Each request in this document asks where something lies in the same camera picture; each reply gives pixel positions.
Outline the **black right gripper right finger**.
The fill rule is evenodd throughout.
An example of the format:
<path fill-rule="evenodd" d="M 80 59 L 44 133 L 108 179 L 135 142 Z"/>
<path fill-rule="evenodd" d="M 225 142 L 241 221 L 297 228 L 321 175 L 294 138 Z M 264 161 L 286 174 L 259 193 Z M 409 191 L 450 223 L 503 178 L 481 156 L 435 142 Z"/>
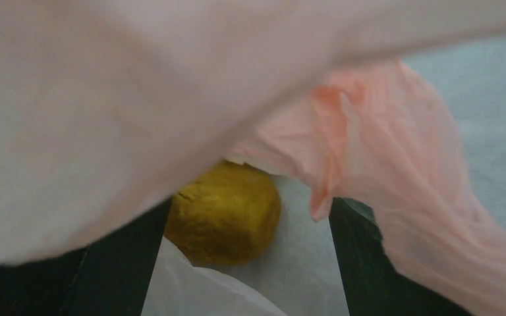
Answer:
<path fill-rule="evenodd" d="M 457 304 L 396 272 L 368 206 L 335 198 L 329 225 L 351 315 L 467 315 Z"/>

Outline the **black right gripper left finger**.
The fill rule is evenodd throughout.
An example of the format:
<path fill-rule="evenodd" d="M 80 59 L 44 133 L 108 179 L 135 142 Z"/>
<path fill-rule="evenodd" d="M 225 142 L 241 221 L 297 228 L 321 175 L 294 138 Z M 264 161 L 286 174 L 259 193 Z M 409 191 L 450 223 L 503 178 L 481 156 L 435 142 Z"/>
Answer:
<path fill-rule="evenodd" d="M 0 266 L 0 315 L 140 315 L 170 204 L 86 248 Z"/>

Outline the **brown orange fake fruit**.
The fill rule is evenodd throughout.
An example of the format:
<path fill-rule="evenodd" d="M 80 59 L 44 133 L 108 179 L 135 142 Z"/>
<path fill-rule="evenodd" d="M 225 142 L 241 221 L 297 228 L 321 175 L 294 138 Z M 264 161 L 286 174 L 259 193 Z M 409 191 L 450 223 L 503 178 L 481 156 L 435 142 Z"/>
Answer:
<path fill-rule="evenodd" d="M 241 265 L 270 247 L 281 209 L 268 173 L 222 161 L 173 195 L 164 236 L 191 262 Z"/>

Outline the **pink plastic bag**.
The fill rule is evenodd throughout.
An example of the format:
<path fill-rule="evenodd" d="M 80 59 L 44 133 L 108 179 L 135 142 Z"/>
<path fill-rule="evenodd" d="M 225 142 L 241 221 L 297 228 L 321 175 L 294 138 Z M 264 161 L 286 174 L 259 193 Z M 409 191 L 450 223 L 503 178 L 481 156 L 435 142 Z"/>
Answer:
<path fill-rule="evenodd" d="M 506 315 L 506 230 L 397 55 L 506 1 L 0 1 L 0 264 L 81 248 L 224 157 L 369 205 L 395 270 Z"/>

